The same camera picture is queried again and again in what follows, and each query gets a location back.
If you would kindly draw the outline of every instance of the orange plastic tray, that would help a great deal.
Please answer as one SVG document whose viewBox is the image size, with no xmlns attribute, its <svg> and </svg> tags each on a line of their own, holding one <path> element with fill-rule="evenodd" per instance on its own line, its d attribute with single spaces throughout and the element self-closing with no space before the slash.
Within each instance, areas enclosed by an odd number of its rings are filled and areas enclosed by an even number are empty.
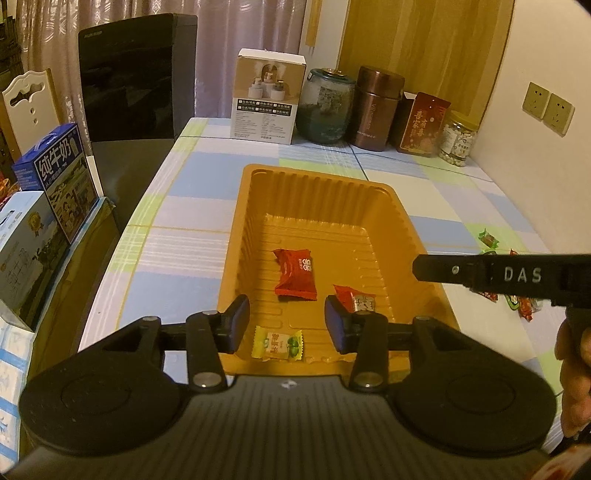
<svg viewBox="0 0 591 480">
<path fill-rule="evenodd" d="M 279 300 L 280 266 L 273 250 L 311 252 L 318 301 Z M 245 293 L 251 318 L 238 351 L 220 354 L 228 374 L 348 377 L 355 353 L 341 355 L 324 322 L 333 284 L 376 295 L 376 311 L 390 322 L 433 316 L 457 328 L 440 284 L 418 282 L 412 263 L 425 249 L 396 193 L 387 185 L 291 168 L 244 168 L 218 309 Z M 251 358 L 256 325 L 302 330 L 301 361 Z M 408 371 L 408 355 L 390 353 L 391 377 Z"/>
</svg>

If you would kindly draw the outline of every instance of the yellow candy wrapper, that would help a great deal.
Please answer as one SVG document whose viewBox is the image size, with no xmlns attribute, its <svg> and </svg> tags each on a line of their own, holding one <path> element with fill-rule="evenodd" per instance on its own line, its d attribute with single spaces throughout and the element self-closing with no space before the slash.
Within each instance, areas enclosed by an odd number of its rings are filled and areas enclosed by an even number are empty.
<svg viewBox="0 0 591 480">
<path fill-rule="evenodd" d="M 277 333 L 266 328 L 255 328 L 255 341 L 252 345 L 253 358 L 280 358 L 301 360 L 304 351 L 304 338 L 301 330 L 293 335 Z"/>
</svg>

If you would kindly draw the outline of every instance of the metal screw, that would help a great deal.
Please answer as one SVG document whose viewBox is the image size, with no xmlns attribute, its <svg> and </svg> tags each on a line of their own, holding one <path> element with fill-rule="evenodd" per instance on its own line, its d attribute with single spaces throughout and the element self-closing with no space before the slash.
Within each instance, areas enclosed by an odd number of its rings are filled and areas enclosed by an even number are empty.
<svg viewBox="0 0 591 480">
<path fill-rule="evenodd" d="M 219 385 L 222 377 L 215 372 L 201 372 L 193 375 L 193 383 L 198 387 L 211 388 Z"/>
<path fill-rule="evenodd" d="M 384 379 L 376 372 L 361 372 L 355 375 L 353 381 L 360 387 L 375 388 L 384 383 Z"/>
</svg>

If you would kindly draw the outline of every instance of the white chair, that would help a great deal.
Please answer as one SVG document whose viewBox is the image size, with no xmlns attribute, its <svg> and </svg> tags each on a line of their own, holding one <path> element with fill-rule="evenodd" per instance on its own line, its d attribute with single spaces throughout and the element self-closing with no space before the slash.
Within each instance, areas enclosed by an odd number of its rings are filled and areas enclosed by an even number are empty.
<svg viewBox="0 0 591 480">
<path fill-rule="evenodd" d="M 49 69 L 15 77 L 2 92 L 8 119 L 21 154 L 60 125 Z"/>
</svg>

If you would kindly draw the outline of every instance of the glass jar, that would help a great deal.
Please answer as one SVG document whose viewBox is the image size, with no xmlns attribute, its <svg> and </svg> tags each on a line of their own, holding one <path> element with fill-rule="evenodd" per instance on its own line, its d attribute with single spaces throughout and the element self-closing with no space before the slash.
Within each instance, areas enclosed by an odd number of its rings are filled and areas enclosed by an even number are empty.
<svg viewBox="0 0 591 480">
<path fill-rule="evenodd" d="M 477 131 L 476 122 L 452 110 L 443 124 L 439 157 L 456 167 L 464 167 Z"/>
<path fill-rule="evenodd" d="M 312 69 L 304 82 L 295 125 L 311 142 L 331 144 L 343 138 L 351 117 L 355 80 L 338 70 Z"/>
</svg>

